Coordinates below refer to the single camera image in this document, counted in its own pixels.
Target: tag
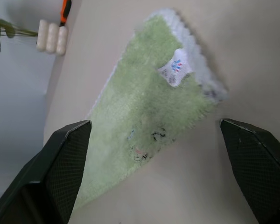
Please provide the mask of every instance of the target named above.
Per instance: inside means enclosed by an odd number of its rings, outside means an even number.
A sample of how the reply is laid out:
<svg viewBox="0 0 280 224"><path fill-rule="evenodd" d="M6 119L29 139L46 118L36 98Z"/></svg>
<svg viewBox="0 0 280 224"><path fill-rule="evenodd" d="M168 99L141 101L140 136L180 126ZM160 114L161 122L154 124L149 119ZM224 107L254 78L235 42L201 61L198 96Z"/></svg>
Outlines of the tag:
<svg viewBox="0 0 280 224"><path fill-rule="evenodd" d="M182 79L188 74L193 72L188 63L188 55L184 49L177 49L172 59L163 67L158 69L160 75L166 79L169 85L176 87Z"/></svg>

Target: beige floor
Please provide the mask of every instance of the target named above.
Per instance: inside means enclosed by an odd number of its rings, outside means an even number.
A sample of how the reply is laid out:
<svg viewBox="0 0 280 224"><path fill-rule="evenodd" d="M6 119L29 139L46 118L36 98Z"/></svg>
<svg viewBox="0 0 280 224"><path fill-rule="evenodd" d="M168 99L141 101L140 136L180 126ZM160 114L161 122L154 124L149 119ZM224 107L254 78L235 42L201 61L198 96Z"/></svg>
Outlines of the beige floor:
<svg viewBox="0 0 280 224"><path fill-rule="evenodd" d="M161 7L174 7L194 30L230 98L70 223L255 224L218 120L252 123L280 141L280 0L74 0L68 51L48 90L44 141L85 117L133 28Z"/></svg>

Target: white roll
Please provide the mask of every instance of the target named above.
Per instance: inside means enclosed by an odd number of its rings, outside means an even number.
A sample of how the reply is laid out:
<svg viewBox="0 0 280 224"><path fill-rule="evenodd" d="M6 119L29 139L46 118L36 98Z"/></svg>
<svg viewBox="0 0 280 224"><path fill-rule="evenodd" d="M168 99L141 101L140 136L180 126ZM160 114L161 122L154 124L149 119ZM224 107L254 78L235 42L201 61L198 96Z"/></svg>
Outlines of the white roll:
<svg viewBox="0 0 280 224"><path fill-rule="evenodd" d="M68 30L66 27L60 27L59 28L59 34L58 34L58 42L57 42L57 49L56 53L57 55L64 55L66 51L66 44L67 44L67 36L68 36Z"/></svg>
<svg viewBox="0 0 280 224"><path fill-rule="evenodd" d="M39 21L38 35L36 48L39 51L44 51L47 45L47 36L48 36L49 23L45 20Z"/></svg>
<svg viewBox="0 0 280 224"><path fill-rule="evenodd" d="M58 41L58 33L59 33L58 25L55 24L55 23L51 23L49 25L47 45L46 45L46 51L49 54L53 54L53 53L56 52L57 41Z"/></svg>

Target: green rug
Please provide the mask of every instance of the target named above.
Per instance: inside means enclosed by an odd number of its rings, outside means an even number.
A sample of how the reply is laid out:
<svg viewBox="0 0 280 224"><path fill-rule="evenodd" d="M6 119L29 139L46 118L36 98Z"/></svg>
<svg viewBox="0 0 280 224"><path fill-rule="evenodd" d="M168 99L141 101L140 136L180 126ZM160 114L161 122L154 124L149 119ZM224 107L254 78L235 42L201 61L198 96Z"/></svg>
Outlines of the green rug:
<svg viewBox="0 0 280 224"><path fill-rule="evenodd" d="M93 129L75 209L146 164L220 100L194 73L177 87L158 73L182 47L162 14L144 22L129 42L87 118Z"/></svg>

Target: green bath mat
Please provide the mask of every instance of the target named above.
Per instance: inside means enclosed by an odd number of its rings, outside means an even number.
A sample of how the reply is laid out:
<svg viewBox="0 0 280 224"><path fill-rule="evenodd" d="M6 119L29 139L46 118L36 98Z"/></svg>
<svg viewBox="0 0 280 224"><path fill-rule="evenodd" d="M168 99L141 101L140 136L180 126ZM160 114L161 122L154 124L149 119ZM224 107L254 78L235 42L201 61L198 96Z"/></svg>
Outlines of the green bath mat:
<svg viewBox="0 0 280 224"><path fill-rule="evenodd" d="M177 49L187 52L194 72L172 87L157 69ZM146 164L225 95L180 17L170 9L153 14L136 31L87 117L93 130L75 209Z"/></svg>

